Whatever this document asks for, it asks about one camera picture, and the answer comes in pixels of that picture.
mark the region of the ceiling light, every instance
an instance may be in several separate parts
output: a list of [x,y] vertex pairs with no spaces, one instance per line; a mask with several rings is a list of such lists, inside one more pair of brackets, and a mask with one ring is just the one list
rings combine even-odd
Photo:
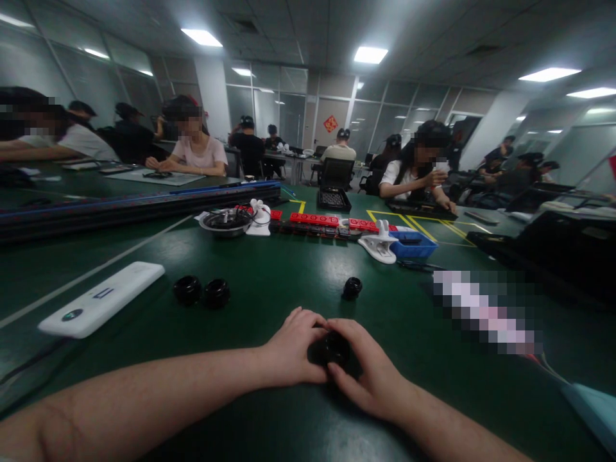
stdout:
[[587,114],[603,114],[605,112],[614,112],[616,111],[616,109],[609,109],[609,108],[595,108],[595,109],[590,109]]
[[27,22],[23,22],[10,16],[3,15],[2,13],[0,13],[0,21],[8,22],[9,24],[13,24],[17,27],[34,27],[32,24],[28,24]]
[[99,58],[109,59],[109,56],[104,55],[103,53],[100,53],[99,51],[96,51],[90,48],[84,48],[83,50],[86,53],[90,53],[91,55],[98,56]]
[[550,81],[556,80],[557,78],[567,77],[573,74],[580,73],[581,69],[566,69],[564,67],[550,67],[548,69],[544,69],[534,74],[529,74],[524,77],[520,77],[519,80],[529,80],[529,81]]
[[601,87],[598,89],[584,90],[581,92],[569,93],[567,96],[573,96],[574,98],[600,98],[601,96],[609,96],[616,94],[616,89]]
[[368,64],[378,64],[383,61],[388,50],[383,48],[359,47],[355,54],[355,61]]
[[254,77],[255,76],[254,74],[250,72],[250,69],[242,69],[241,67],[232,67],[231,69],[233,69],[235,72],[240,74],[242,77],[250,77],[250,76]]
[[182,29],[186,35],[199,45],[222,47],[222,43],[214,38],[208,31],[202,29]]

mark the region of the white clip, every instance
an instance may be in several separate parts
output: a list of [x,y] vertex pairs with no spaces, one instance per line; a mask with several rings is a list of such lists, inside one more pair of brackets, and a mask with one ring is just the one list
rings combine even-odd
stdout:
[[250,206],[254,213],[250,227],[246,230],[248,235],[270,235],[271,210],[263,204],[262,200],[251,199]]
[[374,259],[381,263],[396,263],[396,255],[389,250],[389,246],[394,242],[398,242],[398,239],[389,235],[389,221],[378,220],[377,228],[379,229],[378,234],[360,237],[357,242],[366,249]]

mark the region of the hand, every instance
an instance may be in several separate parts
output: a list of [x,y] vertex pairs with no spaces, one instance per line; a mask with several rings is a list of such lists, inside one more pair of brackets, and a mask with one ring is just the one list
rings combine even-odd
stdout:
[[146,159],[146,167],[152,170],[158,170],[160,168],[160,162],[154,157],[148,157]]
[[423,178],[423,182],[426,186],[438,186],[442,184],[446,179],[446,172],[442,170],[432,170]]
[[456,213],[456,203],[451,202],[448,197],[439,198],[436,200],[436,203],[445,210],[451,210],[453,213]]
[[175,162],[174,160],[163,160],[159,165],[158,165],[158,170],[159,171],[176,171],[176,172],[180,172],[182,171],[182,167],[180,164],[178,164],[177,162]]
[[402,425],[412,404],[413,385],[401,376],[381,346],[357,322],[333,319],[325,327],[348,340],[364,370],[357,382],[336,363],[329,363],[329,372],[338,388],[368,414]]
[[297,307],[274,336],[261,347],[265,367],[273,374],[276,386],[291,386],[302,382],[326,383],[327,372],[308,362],[308,347],[326,335],[327,331],[312,327],[325,325],[325,318]]

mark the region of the table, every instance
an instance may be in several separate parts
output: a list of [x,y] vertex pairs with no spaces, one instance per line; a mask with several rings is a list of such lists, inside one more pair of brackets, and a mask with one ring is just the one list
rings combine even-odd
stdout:
[[236,183],[237,178],[204,176],[203,179],[182,186],[168,186],[142,182],[119,181],[105,178],[96,170],[72,171],[52,162],[27,162],[15,164],[39,169],[43,176],[61,176],[59,182],[35,182],[32,188],[0,189],[0,208],[12,209],[36,198],[48,198],[52,202],[82,200],[84,198],[105,198],[131,194],[178,191],[199,187]]
[[[317,210],[316,191],[297,186],[299,202],[277,207],[290,213]],[[421,226],[440,247],[430,262],[451,270],[499,271],[503,267],[463,237],[481,228],[516,235],[522,229],[498,212],[488,227],[461,215],[453,224],[390,214],[383,201],[350,193],[351,218],[388,218]],[[244,236],[217,241],[191,218],[166,218],[106,228],[32,244],[0,248],[4,295],[0,320],[27,307],[123,252],[125,257],[67,289],[1,329],[0,375],[29,359],[50,337],[37,323],[133,261],[162,264],[166,274],[87,339],[64,346],[25,372],[0,397],[0,406],[30,392],[21,404],[95,375],[130,364],[223,348],[265,343],[288,312],[301,305],[326,318],[364,325],[400,372],[537,461],[608,461],[559,391],[559,385],[519,357],[481,353],[439,317],[423,289],[431,276],[383,265],[358,244],[311,237]],[[156,239],[136,248],[152,236]],[[171,292],[177,279],[225,278],[231,301],[221,311],[180,307]],[[348,277],[363,290],[341,299]],[[543,341],[551,365],[570,381],[616,393],[616,328],[610,313],[563,307],[539,295]],[[241,397],[199,422],[144,460],[424,460],[398,430],[366,416],[334,386],[301,385]]]

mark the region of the blue container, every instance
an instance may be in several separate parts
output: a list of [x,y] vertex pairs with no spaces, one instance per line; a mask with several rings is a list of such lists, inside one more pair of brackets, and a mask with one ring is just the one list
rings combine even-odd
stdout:
[[394,232],[391,231],[389,233],[391,237],[397,237],[398,239],[421,239],[422,242],[418,245],[406,246],[400,244],[399,242],[393,243],[389,246],[390,250],[398,257],[399,259],[404,258],[428,258],[432,255],[432,252],[438,248],[438,244],[435,243],[432,239],[428,239],[419,231],[408,231],[408,232]]

